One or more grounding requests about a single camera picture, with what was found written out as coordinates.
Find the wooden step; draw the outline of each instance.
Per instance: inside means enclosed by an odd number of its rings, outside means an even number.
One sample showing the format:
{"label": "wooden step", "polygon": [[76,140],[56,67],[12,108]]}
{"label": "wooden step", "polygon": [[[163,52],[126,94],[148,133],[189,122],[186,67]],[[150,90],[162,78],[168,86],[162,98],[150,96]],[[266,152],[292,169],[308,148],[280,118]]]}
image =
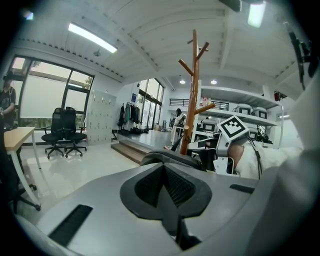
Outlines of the wooden step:
{"label": "wooden step", "polygon": [[139,153],[141,153],[143,155],[146,155],[147,153],[152,151],[152,149],[150,149],[150,148],[141,146],[141,145],[134,143],[134,142],[127,140],[127,139],[120,140],[119,143],[128,147],[128,148],[131,148],[135,151],[138,151]]}
{"label": "wooden step", "polygon": [[111,148],[119,152],[121,155],[125,156],[126,158],[129,158],[130,160],[134,161],[137,164],[140,164],[142,159],[145,156],[145,154],[142,154],[137,150],[120,143],[111,144]]}

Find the wooden coat rack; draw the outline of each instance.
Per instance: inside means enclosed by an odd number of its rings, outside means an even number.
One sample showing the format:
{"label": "wooden coat rack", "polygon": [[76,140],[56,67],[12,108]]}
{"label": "wooden coat rack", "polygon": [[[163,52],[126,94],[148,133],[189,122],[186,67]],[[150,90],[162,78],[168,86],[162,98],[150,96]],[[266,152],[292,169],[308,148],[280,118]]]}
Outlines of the wooden coat rack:
{"label": "wooden coat rack", "polygon": [[184,134],[180,149],[180,154],[186,155],[188,144],[191,141],[191,135],[194,125],[195,115],[200,114],[204,111],[214,108],[216,105],[214,103],[204,106],[202,108],[196,109],[197,107],[197,97],[198,97],[198,88],[199,88],[199,60],[204,52],[207,52],[207,47],[209,46],[208,42],[205,42],[202,48],[199,48],[198,39],[197,39],[197,31],[194,29],[192,33],[192,40],[188,42],[190,44],[193,42],[192,47],[192,70],[188,67],[188,65],[182,60],[179,60],[179,63],[184,67],[184,69],[190,74],[191,79],[191,88],[190,88],[190,98],[189,98],[189,107],[188,113],[186,117],[186,124],[183,127]]}

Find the desk leg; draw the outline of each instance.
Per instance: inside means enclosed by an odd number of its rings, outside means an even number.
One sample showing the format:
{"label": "desk leg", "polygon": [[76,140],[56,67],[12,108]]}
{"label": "desk leg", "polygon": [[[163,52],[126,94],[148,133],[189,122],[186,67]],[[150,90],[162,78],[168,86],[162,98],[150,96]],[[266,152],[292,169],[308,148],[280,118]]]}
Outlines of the desk leg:
{"label": "desk leg", "polygon": [[36,163],[38,165],[38,168],[41,170],[41,165],[40,165],[40,162],[39,162],[37,146],[36,146],[36,141],[35,141],[35,131],[32,132],[31,137],[32,137],[32,145],[33,145],[33,151],[34,151]]}
{"label": "desk leg", "polygon": [[175,144],[176,131],[177,131],[177,127],[174,125],[173,126],[173,137],[172,137],[171,145]]}
{"label": "desk leg", "polygon": [[8,153],[12,157],[12,161],[13,161],[13,165],[14,165],[15,171],[18,174],[19,179],[20,179],[25,191],[27,192],[27,194],[29,195],[29,197],[31,198],[33,203],[35,205],[39,205],[40,206],[40,203],[39,203],[38,199],[36,198],[35,194],[32,192],[31,188],[29,187],[29,184],[28,184],[28,182],[27,182],[27,180],[26,180],[26,178],[24,176],[24,173],[21,170],[21,166],[20,166],[20,163],[19,163],[19,160],[18,160],[17,152],[11,151],[11,152],[8,152]]}

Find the white floor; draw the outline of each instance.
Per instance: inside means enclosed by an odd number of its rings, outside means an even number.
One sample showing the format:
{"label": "white floor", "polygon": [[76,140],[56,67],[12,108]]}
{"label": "white floor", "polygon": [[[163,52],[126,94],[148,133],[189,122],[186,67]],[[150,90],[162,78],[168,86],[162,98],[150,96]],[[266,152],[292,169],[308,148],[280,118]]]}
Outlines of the white floor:
{"label": "white floor", "polygon": [[37,186],[34,194],[41,203],[41,211],[20,201],[17,214],[36,224],[52,206],[87,182],[138,166],[110,148],[110,145],[111,143],[87,146],[87,151],[81,149],[83,157],[74,151],[68,158],[53,152],[50,159],[45,154],[45,147],[38,146],[41,170],[38,169],[32,146],[22,147],[20,156],[24,175],[29,184]]}

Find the black mesh office chair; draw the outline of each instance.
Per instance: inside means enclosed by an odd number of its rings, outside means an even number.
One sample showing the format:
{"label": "black mesh office chair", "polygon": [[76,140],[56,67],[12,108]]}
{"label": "black mesh office chair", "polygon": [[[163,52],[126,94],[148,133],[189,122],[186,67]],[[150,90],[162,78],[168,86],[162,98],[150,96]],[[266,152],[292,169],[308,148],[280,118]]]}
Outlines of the black mesh office chair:
{"label": "black mesh office chair", "polygon": [[84,149],[87,151],[85,146],[77,146],[78,142],[87,137],[86,134],[82,133],[85,127],[79,126],[79,128],[81,129],[80,132],[76,132],[76,110],[67,106],[64,111],[64,138],[72,141],[72,146],[64,149],[64,151],[69,150],[67,153],[65,153],[66,158],[71,151],[78,151],[80,153],[80,157],[82,157],[82,152],[79,149]]}
{"label": "black mesh office chair", "polygon": [[[21,169],[23,170],[21,160],[19,157]],[[6,202],[13,201],[13,212],[17,213],[18,201],[22,201],[40,211],[41,206],[26,200],[22,197],[22,194],[26,192],[24,188],[19,189],[20,179],[16,173],[14,163],[7,155],[5,140],[4,140],[4,120],[0,116],[0,195]],[[30,188],[34,191],[37,190],[35,185],[30,184]]]}
{"label": "black mesh office chair", "polygon": [[51,124],[51,133],[47,133],[47,129],[49,127],[41,128],[44,130],[45,135],[41,137],[41,139],[45,142],[51,143],[51,147],[47,147],[45,149],[45,153],[47,150],[50,150],[48,153],[48,159],[50,159],[50,154],[53,151],[59,151],[62,156],[64,153],[60,149],[65,149],[65,146],[58,146],[57,142],[64,139],[64,109],[61,107],[57,107],[52,114],[52,124]]}

